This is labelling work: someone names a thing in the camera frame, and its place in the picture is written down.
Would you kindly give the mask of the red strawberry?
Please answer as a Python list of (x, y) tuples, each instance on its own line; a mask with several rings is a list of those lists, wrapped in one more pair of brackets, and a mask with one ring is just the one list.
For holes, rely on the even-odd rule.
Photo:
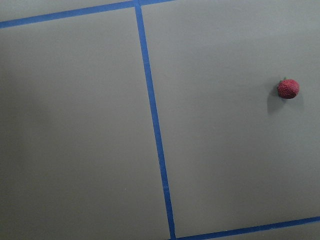
[(295, 98), (300, 92), (300, 84), (289, 78), (284, 78), (277, 85), (277, 94), (280, 98), (289, 100)]

